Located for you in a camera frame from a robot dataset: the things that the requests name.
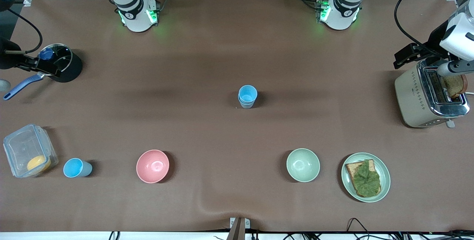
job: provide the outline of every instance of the clear food container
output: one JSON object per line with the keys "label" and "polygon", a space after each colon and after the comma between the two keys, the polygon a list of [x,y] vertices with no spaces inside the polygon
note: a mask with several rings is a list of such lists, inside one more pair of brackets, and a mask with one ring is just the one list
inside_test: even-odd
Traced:
{"label": "clear food container", "polygon": [[58,163],[48,133],[35,124],[28,124],[5,137],[3,148],[11,172],[18,178],[36,176]]}

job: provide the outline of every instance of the tabletop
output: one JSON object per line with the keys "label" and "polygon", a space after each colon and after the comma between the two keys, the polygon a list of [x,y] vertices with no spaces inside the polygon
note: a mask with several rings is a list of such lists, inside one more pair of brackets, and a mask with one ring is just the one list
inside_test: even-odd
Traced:
{"label": "tabletop", "polygon": [[[471,227],[474,116],[455,129],[403,125],[393,82],[410,66],[392,62],[410,41],[396,2],[364,0],[355,23],[333,31],[298,0],[168,0],[158,26],[132,33],[108,0],[33,0],[22,14],[43,46],[67,44],[84,69],[1,103],[0,137],[37,124],[59,164],[18,179],[0,156],[0,230],[215,230],[235,216],[266,231],[342,231],[351,217],[370,231]],[[404,0],[399,16],[425,41],[454,9]],[[12,41],[27,49],[37,35],[20,21]],[[16,85],[32,73],[0,74]],[[259,91],[249,110],[237,100],[245,84]],[[321,162],[310,183],[286,172],[299,147]],[[136,174],[149,149],[170,158],[158,184]],[[356,152],[390,171],[377,203],[342,186],[342,162]],[[66,178],[72,157],[91,161],[92,176]]]}

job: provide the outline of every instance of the blue pot handle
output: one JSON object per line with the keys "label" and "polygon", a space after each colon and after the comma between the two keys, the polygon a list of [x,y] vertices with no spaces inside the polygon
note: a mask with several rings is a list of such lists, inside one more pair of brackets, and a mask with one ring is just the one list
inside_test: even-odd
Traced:
{"label": "blue pot handle", "polygon": [[30,83],[34,83],[36,81],[41,81],[43,79],[43,76],[44,75],[35,74],[33,76],[30,76],[30,77],[26,78],[21,83],[19,83],[17,86],[13,87],[13,89],[10,90],[10,92],[8,92],[3,97],[3,100],[9,100],[10,98],[12,98],[14,95],[16,95],[18,92],[20,92],[23,88],[25,88]]}

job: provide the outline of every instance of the blue cup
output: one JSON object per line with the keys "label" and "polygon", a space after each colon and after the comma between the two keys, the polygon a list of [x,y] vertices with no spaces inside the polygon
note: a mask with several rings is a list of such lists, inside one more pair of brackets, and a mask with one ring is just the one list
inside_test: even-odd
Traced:
{"label": "blue cup", "polygon": [[88,176],[92,172],[92,165],[82,159],[70,159],[64,164],[63,173],[68,178]]}
{"label": "blue cup", "polygon": [[250,109],[257,99],[257,90],[251,85],[244,85],[238,92],[238,100],[244,109]]}

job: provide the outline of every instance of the saucepan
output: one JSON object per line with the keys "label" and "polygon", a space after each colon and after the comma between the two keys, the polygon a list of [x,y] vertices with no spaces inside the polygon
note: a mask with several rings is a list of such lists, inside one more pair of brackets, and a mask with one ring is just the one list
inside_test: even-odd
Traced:
{"label": "saucepan", "polygon": [[67,83],[77,78],[83,70],[82,60],[64,44],[50,44],[43,48],[38,55],[37,62],[39,63],[41,60],[54,64],[57,69],[61,71],[59,76],[40,71],[38,74],[26,78],[17,86],[13,87],[13,89],[3,97],[3,100],[9,100],[27,85],[41,81],[45,76],[60,83]]}

